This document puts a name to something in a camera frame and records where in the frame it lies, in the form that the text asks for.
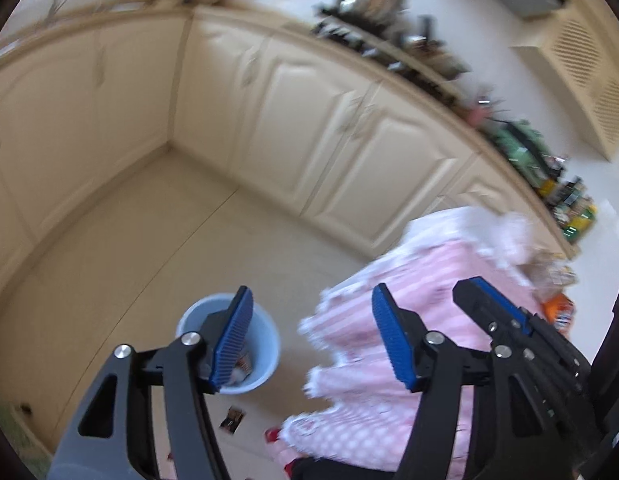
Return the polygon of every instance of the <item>blue gripper pad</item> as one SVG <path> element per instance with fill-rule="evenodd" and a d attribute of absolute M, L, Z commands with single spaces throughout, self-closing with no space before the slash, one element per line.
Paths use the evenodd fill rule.
<path fill-rule="evenodd" d="M 218 391 L 231 378 L 254 312 L 252 291 L 241 286 L 227 310 L 210 314 L 200 335 L 209 344 L 213 358 L 209 383 Z"/>
<path fill-rule="evenodd" d="M 513 304 L 510 300 L 508 300 L 504 295 L 502 295 L 499 290 L 494 288 L 487 280 L 477 276 L 475 278 L 470 278 L 467 280 L 468 282 L 474 283 L 478 286 L 484 293 L 486 293 L 490 298 L 492 298 L 496 303 L 501 306 L 513 319 L 518 321 L 521 324 L 521 330 L 525 335 L 529 335 L 531 333 L 531 329 L 527 323 L 527 317 L 522 311 Z"/>
<path fill-rule="evenodd" d="M 414 359 L 427 328 L 420 316 L 399 308 L 387 285 L 380 283 L 371 294 L 371 309 L 387 349 L 394 375 L 408 390 L 418 391 L 421 377 Z"/>

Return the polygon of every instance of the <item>trash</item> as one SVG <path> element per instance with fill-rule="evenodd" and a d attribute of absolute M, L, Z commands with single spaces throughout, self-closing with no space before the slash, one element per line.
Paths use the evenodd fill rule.
<path fill-rule="evenodd" d="M 567 263 L 560 256 L 539 251 L 534 260 L 523 268 L 534 287 L 534 295 L 541 303 L 551 300 L 564 288 L 578 282 L 574 269 Z"/>
<path fill-rule="evenodd" d="M 227 416 L 225 417 L 225 420 L 221 422 L 219 428 L 227 431 L 229 434 L 234 434 L 238 429 L 238 424 L 240 424 L 243 419 L 244 413 L 239 408 L 232 406 L 227 411 Z"/>
<path fill-rule="evenodd" d="M 252 359 L 246 346 L 243 345 L 243 349 L 241 350 L 238 361 L 231 372 L 231 377 L 229 378 L 227 386 L 234 386 L 235 384 L 242 383 L 249 377 L 249 374 L 252 373 L 253 370 Z"/>

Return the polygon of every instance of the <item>trash bin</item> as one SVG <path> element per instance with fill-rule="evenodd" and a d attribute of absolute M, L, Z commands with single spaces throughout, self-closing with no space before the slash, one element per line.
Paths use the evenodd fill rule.
<path fill-rule="evenodd" d="M 226 310 L 234 294 L 221 292 L 197 301 L 182 315 L 176 328 L 176 337 L 187 332 L 198 332 L 205 318 L 219 310 Z M 269 379 L 280 360 L 280 336 L 272 317 L 257 303 L 247 329 L 245 344 L 252 361 L 252 373 L 238 384 L 222 386 L 221 394 L 244 394 L 257 388 Z"/>

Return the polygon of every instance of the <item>red object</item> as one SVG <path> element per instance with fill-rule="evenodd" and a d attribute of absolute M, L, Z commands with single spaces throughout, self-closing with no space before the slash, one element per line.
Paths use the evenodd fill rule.
<path fill-rule="evenodd" d="M 542 304 L 547 321 L 554 325 L 562 335 L 567 337 L 574 322 L 576 307 L 574 302 L 564 294 L 558 294 Z"/>
<path fill-rule="evenodd" d="M 492 114 L 493 110 L 490 107 L 482 107 L 475 105 L 465 117 L 465 122 L 472 128 L 478 128 L 480 124 Z"/>
<path fill-rule="evenodd" d="M 265 441 L 267 444 L 271 444 L 272 442 L 276 442 L 278 440 L 278 434 L 280 433 L 280 428 L 270 428 L 265 431 Z"/>
<path fill-rule="evenodd" d="M 278 440 L 278 434 L 280 433 L 280 428 L 270 428 L 269 430 L 265 431 L 265 442 L 267 442 L 267 444 L 271 444 L 273 442 L 276 442 Z M 296 462 L 296 460 L 292 460 L 291 462 L 289 462 L 286 466 L 285 466 L 285 473 L 287 474 L 287 476 L 289 478 L 291 478 L 291 470 L 294 467 L 294 462 Z"/>

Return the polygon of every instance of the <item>cream cabinet door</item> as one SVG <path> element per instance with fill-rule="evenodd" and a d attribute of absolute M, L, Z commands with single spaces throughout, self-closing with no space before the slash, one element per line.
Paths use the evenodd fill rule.
<path fill-rule="evenodd" d="M 228 171 L 246 92 L 265 34 L 213 18 L 196 20 L 180 76 L 174 143 Z"/>
<path fill-rule="evenodd" d="M 554 235 L 518 190 L 480 156 L 442 194 L 444 199 L 435 210 L 473 205 L 490 209 L 497 214 L 510 211 L 523 213 L 534 225 L 536 243 L 552 252 L 564 254 Z"/>
<path fill-rule="evenodd" d="M 32 248 L 16 204 L 0 179 L 0 291 Z"/>
<path fill-rule="evenodd" d="M 0 71 L 0 171 L 37 237 L 103 181 L 94 46 L 77 34 Z"/>
<path fill-rule="evenodd" d="M 97 105 L 108 175 L 165 144 L 185 19 L 146 18 L 97 31 Z"/>
<path fill-rule="evenodd" d="M 426 111 L 380 88 L 305 212 L 320 228 L 378 256 L 469 160 L 472 151 Z"/>
<path fill-rule="evenodd" d="M 299 214 L 371 85 L 325 56 L 270 40 L 232 172 Z"/>

